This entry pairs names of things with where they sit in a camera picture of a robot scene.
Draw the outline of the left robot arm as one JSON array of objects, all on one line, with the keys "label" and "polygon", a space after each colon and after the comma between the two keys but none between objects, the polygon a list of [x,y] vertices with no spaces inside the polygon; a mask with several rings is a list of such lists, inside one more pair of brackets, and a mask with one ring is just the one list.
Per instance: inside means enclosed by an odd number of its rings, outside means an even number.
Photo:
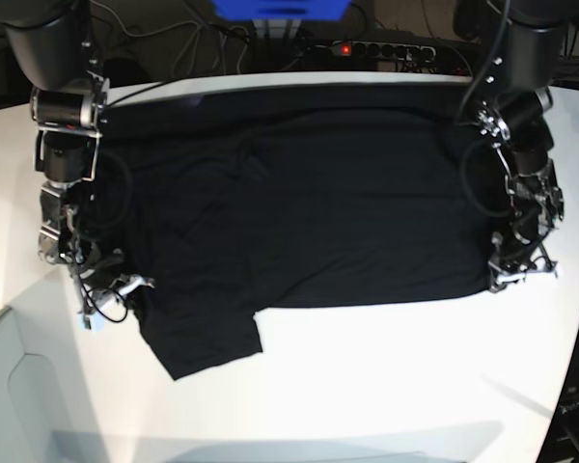
[{"label": "left robot arm", "polygon": [[[471,116],[482,138],[463,154],[462,186],[484,215],[507,221],[492,235],[489,289],[500,292],[530,274],[557,270],[544,241],[565,216],[565,200],[549,156],[554,142],[544,118],[554,104],[549,90],[570,20],[579,1],[460,1],[455,31],[476,40],[480,54],[457,114]],[[469,183],[469,162],[482,148],[504,169],[509,203],[487,208]]]}]

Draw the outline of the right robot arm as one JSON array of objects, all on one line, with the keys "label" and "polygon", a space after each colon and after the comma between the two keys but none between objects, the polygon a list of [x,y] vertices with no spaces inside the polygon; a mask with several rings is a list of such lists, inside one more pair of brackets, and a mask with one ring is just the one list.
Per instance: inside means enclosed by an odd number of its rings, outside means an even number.
[{"label": "right robot arm", "polygon": [[96,178],[102,114],[109,78],[103,76],[86,1],[1,1],[0,22],[24,75],[32,84],[31,117],[38,135],[35,169],[45,176],[41,187],[39,254],[64,265],[77,289],[83,327],[100,329],[112,304],[153,281],[120,275],[107,285],[98,277],[124,260],[119,250],[104,255],[93,238],[78,228],[83,203],[73,190]]}]

